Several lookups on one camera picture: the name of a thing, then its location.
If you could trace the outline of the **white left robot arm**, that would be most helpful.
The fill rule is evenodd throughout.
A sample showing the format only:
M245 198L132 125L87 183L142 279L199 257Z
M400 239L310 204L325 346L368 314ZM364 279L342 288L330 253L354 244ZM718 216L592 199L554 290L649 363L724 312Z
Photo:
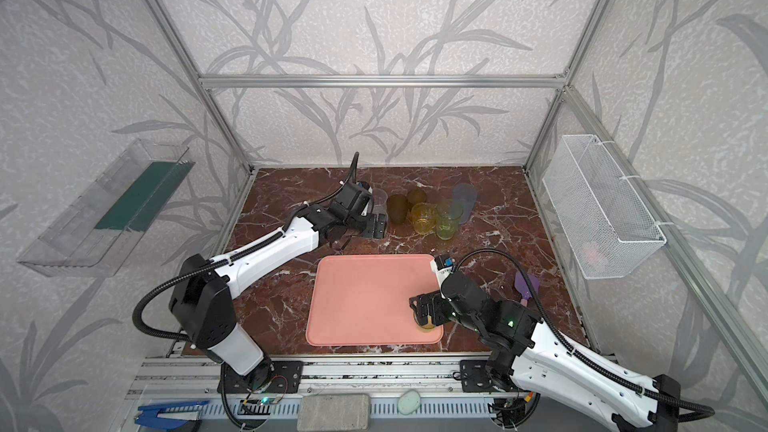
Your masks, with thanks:
M185 260L179 274L151 289L132 312L141 333L187 342L220 366L220 391L235 381L253 391L270 381L271 361L239 324L234 301L249 287L285 263L340 239L354 231L380 238L386 226L373 211L371 186L346 179L329 196L305 202L273 232L229 253L205 259L196 254ZM178 332L148 325L143 313L159 295L169 291L169 311Z

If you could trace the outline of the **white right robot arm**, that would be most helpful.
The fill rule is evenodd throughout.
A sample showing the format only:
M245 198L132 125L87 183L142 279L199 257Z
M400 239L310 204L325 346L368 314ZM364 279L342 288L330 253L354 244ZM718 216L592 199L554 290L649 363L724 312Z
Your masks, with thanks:
M682 399L674 379L623 368L571 342L542 313L493 299L458 271L439 272L438 281L438 290L410 298L415 322L454 322L476 332L490 350L481 378L494 390L548 397L611 431L674 431L715 414Z

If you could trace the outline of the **green short glass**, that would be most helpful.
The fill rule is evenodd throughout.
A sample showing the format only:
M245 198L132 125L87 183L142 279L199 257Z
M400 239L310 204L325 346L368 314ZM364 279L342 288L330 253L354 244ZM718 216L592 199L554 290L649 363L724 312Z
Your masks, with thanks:
M414 307L413 316L416 324L423 330L432 330L436 327L436 324L434 323L435 309L431 305Z

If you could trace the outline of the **clear faceted glass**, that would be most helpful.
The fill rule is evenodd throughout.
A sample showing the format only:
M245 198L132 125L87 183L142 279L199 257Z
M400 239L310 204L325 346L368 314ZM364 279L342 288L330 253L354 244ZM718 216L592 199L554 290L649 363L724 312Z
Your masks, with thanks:
M380 188L372 191L372 214L387 214L388 194Z

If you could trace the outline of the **yellow short glass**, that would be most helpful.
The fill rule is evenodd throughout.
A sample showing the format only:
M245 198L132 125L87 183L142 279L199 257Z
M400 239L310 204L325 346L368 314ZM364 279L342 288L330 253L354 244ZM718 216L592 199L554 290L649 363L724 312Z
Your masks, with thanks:
M436 224L436 206L428 202L419 202L411 208L410 221L419 235L429 235Z

